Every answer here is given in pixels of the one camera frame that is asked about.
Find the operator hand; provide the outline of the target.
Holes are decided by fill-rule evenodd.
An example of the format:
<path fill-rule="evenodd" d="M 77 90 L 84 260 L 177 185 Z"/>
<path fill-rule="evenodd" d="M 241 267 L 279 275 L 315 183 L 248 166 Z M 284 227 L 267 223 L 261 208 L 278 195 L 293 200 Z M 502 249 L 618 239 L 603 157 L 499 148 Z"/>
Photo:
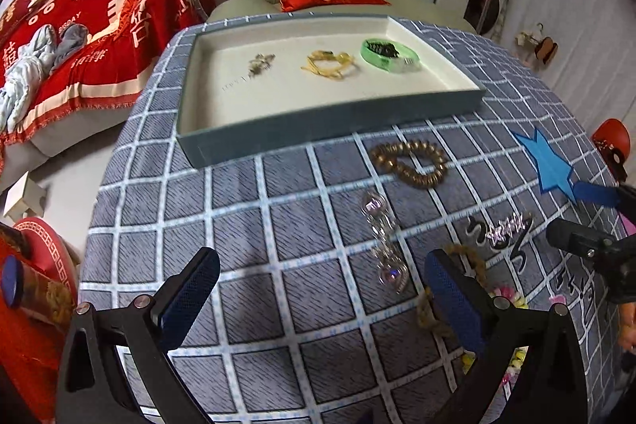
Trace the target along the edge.
<path fill-rule="evenodd" d="M 621 372 L 630 374 L 635 368 L 635 345 L 636 345 L 636 323 L 635 323 L 635 304 L 621 304 L 620 306 L 620 322 L 618 343 L 623 350 L 621 358 Z"/>

